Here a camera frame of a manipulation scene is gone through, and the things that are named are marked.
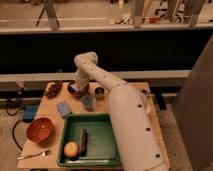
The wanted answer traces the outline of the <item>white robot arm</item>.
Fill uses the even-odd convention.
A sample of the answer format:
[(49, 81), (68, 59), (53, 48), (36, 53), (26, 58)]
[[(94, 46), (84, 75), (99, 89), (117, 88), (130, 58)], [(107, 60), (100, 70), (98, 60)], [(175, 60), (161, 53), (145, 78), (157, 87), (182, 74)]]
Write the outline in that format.
[(169, 171), (147, 114), (146, 96), (100, 68), (95, 52), (77, 55), (74, 63), (78, 89), (93, 78), (109, 91), (108, 110), (124, 171)]

